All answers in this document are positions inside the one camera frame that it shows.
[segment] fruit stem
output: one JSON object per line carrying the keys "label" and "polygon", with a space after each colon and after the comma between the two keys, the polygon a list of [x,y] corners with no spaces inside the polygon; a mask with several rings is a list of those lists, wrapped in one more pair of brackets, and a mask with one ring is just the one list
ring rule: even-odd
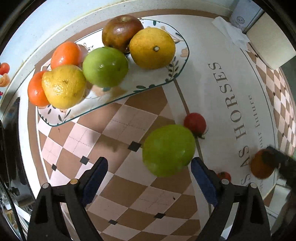
{"label": "fruit stem", "polygon": [[159,47],[158,47],[158,46],[154,46],[153,50],[154,50],[155,52],[157,52],[157,51],[159,50]]}

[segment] blue gripper pad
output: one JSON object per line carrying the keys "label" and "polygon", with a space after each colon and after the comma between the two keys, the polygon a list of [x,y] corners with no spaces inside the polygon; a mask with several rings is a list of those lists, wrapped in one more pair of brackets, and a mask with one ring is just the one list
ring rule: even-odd
{"label": "blue gripper pad", "polygon": [[216,188],[204,172],[203,168],[199,165],[197,158],[200,160],[199,157],[195,157],[191,161],[191,172],[202,190],[207,202],[215,207],[218,204]]}
{"label": "blue gripper pad", "polygon": [[107,171],[108,161],[106,158],[102,158],[100,164],[97,166],[96,170],[94,171],[88,183],[85,185],[83,189],[81,203],[84,207],[93,201],[94,196],[96,195]]}

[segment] plate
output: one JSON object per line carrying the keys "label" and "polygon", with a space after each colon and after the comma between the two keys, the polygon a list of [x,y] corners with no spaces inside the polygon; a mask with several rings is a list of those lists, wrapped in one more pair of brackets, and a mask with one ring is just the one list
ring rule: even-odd
{"label": "plate", "polygon": [[[59,126],[112,102],[168,84],[181,74],[189,58],[189,48],[182,35],[169,24],[151,19],[140,19],[140,21],[144,28],[160,28],[171,35],[176,44],[176,53],[171,63],[161,69],[145,70],[135,64],[130,54],[127,55],[129,71],[120,85],[112,88],[99,88],[88,83],[88,89],[82,101],[72,108],[60,110],[52,105],[39,107],[38,113],[48,125]],[[76,41],[85,54],[104,46],[102,30]],[[41,67],[41,70],[44,68],[51,70],[50,59]]]}

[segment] black cable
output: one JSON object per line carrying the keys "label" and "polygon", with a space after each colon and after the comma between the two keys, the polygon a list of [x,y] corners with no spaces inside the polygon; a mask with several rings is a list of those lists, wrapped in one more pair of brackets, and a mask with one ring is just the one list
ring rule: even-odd
{"label": "black cable", "polygon": [[20,223],[20,219],[18,217],[17,210],[15,208],[15,205],[14,205],[12,199],[11,199],[11,196],[9,195],[9,192],[8,192],[8,190],[7,190],[7,188],[6,188],[5,184],[4,184],[1,176],[0,176],[0,187],[3,189],[5,195],[8,197],[8,202],[9,202],[9,204],[11,206],[12,213],[13,213],[13,215],[15,217],[15,221],[17,223],[17,228],[18,228],[18,230],[20,232],[20,236],[22,238],[22,241],[26,241],[26,237],[25,237],[24,231],[22,229],[22,225]]}

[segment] green apple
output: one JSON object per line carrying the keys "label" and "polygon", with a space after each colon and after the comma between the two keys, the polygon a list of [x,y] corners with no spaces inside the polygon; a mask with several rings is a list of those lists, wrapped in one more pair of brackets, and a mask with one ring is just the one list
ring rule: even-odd
{"label": "green apple", "polygon": [[188,165],[195,153],[191,131],[181,125],[154,130],[143,145],[143,162],[158,177],[176,174]]}
{"label": "green apple", "polygon": [[119,50],[101,47],[85,57],[82,70],[90,83],[101,88],[110,88],[123,81],[128,72],[128,61]]}

